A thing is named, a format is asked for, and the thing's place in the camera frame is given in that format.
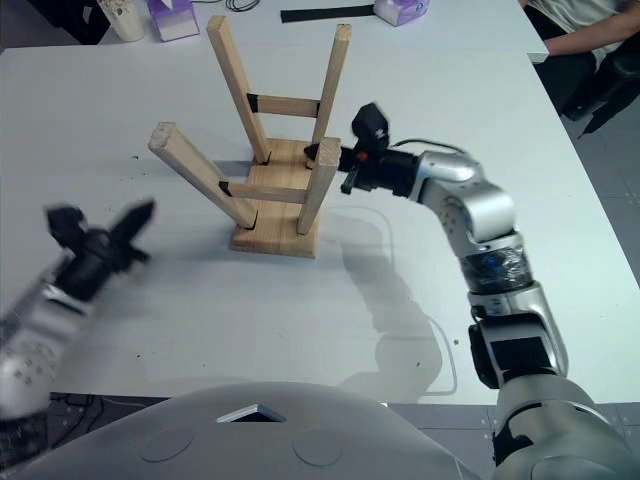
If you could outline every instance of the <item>black cable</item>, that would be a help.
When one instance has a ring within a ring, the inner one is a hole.
[[[51,448],[59,447],[60,444],[64,442],[67,439],[67,437],[73,433],[73,431],[76,428],[78,428],[78,425],[80,425],[84,421],[84,418],[87,416],[87,411],[89,410],[89,407],[93,405],[94,400],[95,400],[95,397],[93,395],[87,396],[84,405],[80,405],[81,407],[84,407],[84,410],[82,410],[82,414],[78,417],[78,420],[76,420],[75,423],[71,425],[71,427],[69,427],[66,432],[60,435],[60,438],[58,438],[55,442],[51,444]]]
[[[102,397],[98,397],[98,398],[100,399],[100,411],[95,417],[93,417],[93,420],[91,420],[89,425],[87,425],[87,429],[84,431],[84,433],[89,433],[93,428],[93,426],[100,419],[100,417],[102,417],[102,414],[104,413],[104,399]]]
[[[260,4],[260,0],[249,0],[242,5],[238,4],[238,0],[225,0],[225,5],[232,12],[242,13],[253,10]]]
[[[458,152],[463,155],[468,155],[468,153],[465,150],[462,150],[461,148],[458,148],[454,145],[449,145],[448,143],[433,142],[431,140],[426,140],[424,138],[407,138],[406,140],[402,140],[398,143],[394,143],[391,146],[400,147],[402,145],[406,145],[407,143],[424,143],[426,145],[433,145],[434,147],[448,148],[449,150],[453,150],[454,152]]]
[[[191,3],[220,3],[222,0],[191,0]],[[242,13],[253,10],[260,4],[260,0],[248,0],[241,3],[239,0],[224,0],[224,5],[232,12]]]

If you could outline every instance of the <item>floor tile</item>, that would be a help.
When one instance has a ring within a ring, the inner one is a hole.
[[[629,198],[603,198],[601,202],[640,285],[640,208]]]
[[[623,425],[640,427],[640,403],[616,404]]]
[[[640,97],[615,117],[604,124],[599,132],[636,132],[640,133]]]
[[[640,131],[609,131],[602,133],[601,138],[607,158],[616,166],[629,191],[640,195]]]
[[[398,415],[417,428],[484,430],[489,427],[487,410],[481,405],[390,404]]]
[[[598,133],[573,140],[573,146],[599,198],[622,198],[628,193],[628,186]]]

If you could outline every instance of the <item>tissue box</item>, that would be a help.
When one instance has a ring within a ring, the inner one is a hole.
[[[147,7],[163,42],[200,33],[190,0],[147,0]]]
[[[373,11],[397,27],[424,15],[428,6],[429,0],[376,0]]]

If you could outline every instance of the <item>black tape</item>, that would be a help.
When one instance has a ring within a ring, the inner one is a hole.
[[[259,163],[258,165],[262,165],[263,167],[266,167],[267,165],[269,165],[270,161],[271,161],[271,152],[269,152],[269,156],[267,156],[267,161],[264,163]]]
[[[253,219],[253,225],[251,226],[251,228],[247,228],[247,230],[255,230],[257,223],[258,223],[258,211],[256,210],[256,218]]]
[[[341,17],[368,17],[370,15],[375,15],[373,12],[373,4],[360,5],[357,7],[310,8],[280,11],[282,23],[306,22],[309,20],[324,20],[327,18]]]
[[[258,96],[255,93],[247,93],[249,108],[253,113],[258,113]]]
[[[522,245],[461,258],[460,265],[469,290],[479,295],[511,292],[533,283]]]
[[[218,182],[218,186],[220,187],[220,190],[227,194],[228,197],[233,197],[233,195],[231,195],[231,192],[229,191],[229,182],[220,180]]]

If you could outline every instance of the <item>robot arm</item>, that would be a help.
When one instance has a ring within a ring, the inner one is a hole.
[[[38,437],[63,355],[87,323],[95,296],[114,273],[148,259],[131,241],[153,209],[153,202],[140,204],[109,230],[87,228],[75,207],[47,212],[50,233],[65,252],[0,320],[0,470],[39,453],[16,444],[38,443],[24,437]]]
[[[388,124],[374,104],[360,110],[352,128],[358,143],[343,149],[340,169],[349,173],[342,191],[382,187],[425,205],[460,261],[476,372],[500,389],[494,479],[640,478],[623,439],[566,379],[567,352],[514,229],[511,198],[460,149],[434,144],[449,152],[420,156],[389,149]],[[313,157],[313,148],[307,154]]]

